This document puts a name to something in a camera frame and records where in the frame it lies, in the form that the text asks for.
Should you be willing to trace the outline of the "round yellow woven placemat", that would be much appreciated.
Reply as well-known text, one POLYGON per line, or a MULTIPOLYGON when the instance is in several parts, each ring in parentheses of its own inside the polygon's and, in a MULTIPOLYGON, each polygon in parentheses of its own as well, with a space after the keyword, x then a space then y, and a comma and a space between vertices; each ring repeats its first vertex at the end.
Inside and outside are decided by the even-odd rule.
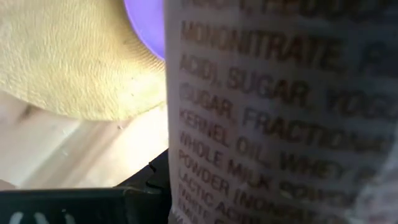
POLYGON ((165 101, 165 63, 123 0, 0 0, 0 91, 59 115, 119 121, 165 101))

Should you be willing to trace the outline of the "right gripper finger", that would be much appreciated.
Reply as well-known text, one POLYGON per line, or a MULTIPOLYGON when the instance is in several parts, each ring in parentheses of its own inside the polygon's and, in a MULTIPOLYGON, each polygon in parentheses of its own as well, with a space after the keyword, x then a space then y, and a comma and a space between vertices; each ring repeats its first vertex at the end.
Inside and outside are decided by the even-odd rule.
POLYGON ((168 224, 171 207, 169 151, 116 186, 124 189, 127 224, 168 224))

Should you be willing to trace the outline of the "purple plate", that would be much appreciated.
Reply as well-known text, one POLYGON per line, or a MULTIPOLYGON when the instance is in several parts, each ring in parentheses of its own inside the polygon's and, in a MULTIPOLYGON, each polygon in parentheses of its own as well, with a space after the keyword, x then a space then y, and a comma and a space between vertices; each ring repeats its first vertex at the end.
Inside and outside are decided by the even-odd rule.
POLYGON ((141 42, 165 60, 164 0, 123 0, 128 19, 141 42))

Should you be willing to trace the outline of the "pink strawberry yogurt cereal box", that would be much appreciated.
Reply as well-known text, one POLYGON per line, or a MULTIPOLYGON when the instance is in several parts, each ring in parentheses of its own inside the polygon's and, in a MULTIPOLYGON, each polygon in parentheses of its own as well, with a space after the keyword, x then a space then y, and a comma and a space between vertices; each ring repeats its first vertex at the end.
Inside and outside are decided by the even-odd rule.
POLYGON ((169 224, 398 224, 398 0, 164 0, 169 224))

